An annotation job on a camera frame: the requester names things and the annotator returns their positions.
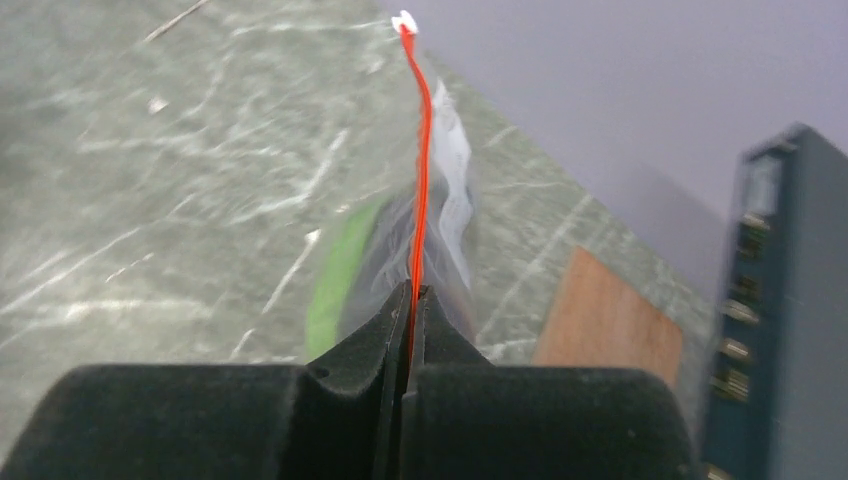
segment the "wooden board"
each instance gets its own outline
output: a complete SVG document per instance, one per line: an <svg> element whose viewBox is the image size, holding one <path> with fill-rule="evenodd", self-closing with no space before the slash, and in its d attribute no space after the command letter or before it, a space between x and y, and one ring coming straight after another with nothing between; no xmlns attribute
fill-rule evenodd
<svg viewBox="0 0 848 480"><path fill-rule="evenodd" d="M578 247L555 293L533 364L641 368L673 386L682 349L677 325Z"/></svg>

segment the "gray wall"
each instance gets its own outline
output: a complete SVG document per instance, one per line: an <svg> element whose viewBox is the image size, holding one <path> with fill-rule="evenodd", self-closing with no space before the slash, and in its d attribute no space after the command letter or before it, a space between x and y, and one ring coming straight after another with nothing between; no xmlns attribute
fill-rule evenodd
<svg viewBox="0 0 848 480"><path fill-rule="evenodd" d="M848 147L846 0L379 1L709 298L739 153Z"/></svg>

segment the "marble surface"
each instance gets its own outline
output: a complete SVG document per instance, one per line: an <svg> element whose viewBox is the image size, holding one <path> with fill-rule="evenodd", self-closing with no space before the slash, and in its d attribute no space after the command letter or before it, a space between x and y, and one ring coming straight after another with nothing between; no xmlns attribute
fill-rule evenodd
<svg viewBox="0 0 848 480"><path fill-rule="evenodd" d="M306 235L412 158L414 87L370 1L212 0L144 41L191 3L0 6L0 458L80 364L297 362ZM583 245L684 329L694 419L710 305L440 70L482 199L481 351L529 360Z"/></svg>

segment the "plastic bag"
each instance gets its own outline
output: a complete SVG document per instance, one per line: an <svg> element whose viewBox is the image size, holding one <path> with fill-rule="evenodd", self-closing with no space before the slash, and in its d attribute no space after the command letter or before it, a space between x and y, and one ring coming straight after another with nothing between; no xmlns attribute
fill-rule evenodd
<svg viewBox="0 0 848 480"><path fill-rule="evenodd" d="M393 20L399 33L400 23L410 25L407 33L412 33L410 42L414 41L417 28L408 14L403 13L400 19ZM389 151L405 150L389 163L394 174L394 181L390 183L394 185L386 189L379 182L370 185L371 189L382 191L357 202L343 218L337 219L336 225L322 234L323 245L318 251L323 250L323 266L319 269L307 311L310 360L370 320L395 287L412 278L410 265L415 263L410 259L421 200L421 170L416 172L414 167L418 154L426 150L419 144L426 130L426 109L421 105L425 88L430 90L432 111L421 284L435 290L448 320L473 341L476 314L469 254L477 203L470 188L471 148L447 88L433 67L418 52L409 60L409 67L410 83L416 78L417 67L426 87L418 86L416 95L403 97L409 103L397 111L403 112L406 118L397 121L408 122L415 129L421 127L421 135L387 138L387 142L400 141L407 147L390 145L388 148Z"/></svg>

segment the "dark object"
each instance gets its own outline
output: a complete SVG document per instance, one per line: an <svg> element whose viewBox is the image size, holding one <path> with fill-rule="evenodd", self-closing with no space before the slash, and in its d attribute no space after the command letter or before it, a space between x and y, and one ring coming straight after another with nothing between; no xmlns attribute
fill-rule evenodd
<svg viewBox="0 0 848 480"><path fill-rule="evenodd" d="M848 158L799 126L743 171L702 456L716 480L844 478Z"/></svg>
<svg viewBox="0 0 848 480"><path fill-rule="evenodd" d="M398 287L306 366L77 369L42 401L0 479L700 476L659 379L493 367L432 291L419 304L410 369L409 301L408 285Z"/></svg>

